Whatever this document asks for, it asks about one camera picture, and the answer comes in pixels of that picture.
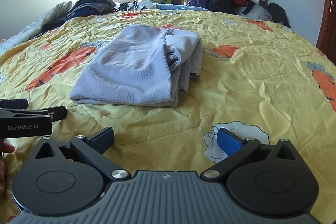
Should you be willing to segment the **person left hand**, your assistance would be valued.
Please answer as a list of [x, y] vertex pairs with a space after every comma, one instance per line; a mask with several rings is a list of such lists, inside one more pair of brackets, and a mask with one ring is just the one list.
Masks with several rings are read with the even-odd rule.
[[[15, 151], [15, 147], [1, 139], [1, 154], [3, 153], [13, 153]], [[0, 194], [1, 196], [4, 194], [6, 189], [6, 164], [1, 157], [1, 165], [0, 165]]]

